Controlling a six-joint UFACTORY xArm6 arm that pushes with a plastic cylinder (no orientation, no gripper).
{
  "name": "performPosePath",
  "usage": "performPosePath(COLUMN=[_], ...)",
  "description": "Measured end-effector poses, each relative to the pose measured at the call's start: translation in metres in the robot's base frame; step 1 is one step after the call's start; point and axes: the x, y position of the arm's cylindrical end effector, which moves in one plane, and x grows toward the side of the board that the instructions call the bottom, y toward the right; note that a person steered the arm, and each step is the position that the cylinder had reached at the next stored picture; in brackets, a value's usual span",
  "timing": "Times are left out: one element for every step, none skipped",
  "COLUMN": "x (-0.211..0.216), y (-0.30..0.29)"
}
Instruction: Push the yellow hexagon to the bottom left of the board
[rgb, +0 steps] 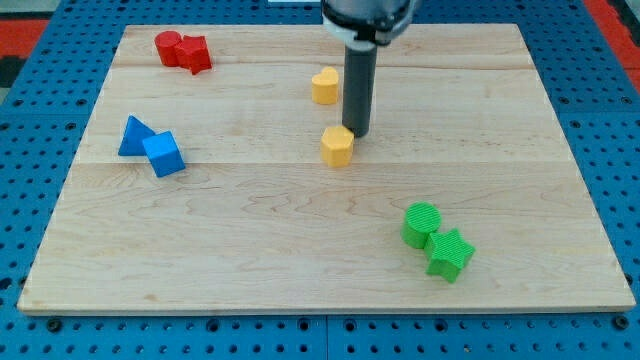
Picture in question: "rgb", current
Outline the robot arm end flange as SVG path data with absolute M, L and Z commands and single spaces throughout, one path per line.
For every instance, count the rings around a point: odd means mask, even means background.
M 421 0 L 321 0 L 323 25 L 352 49 L 387 46 L 412 23 Z

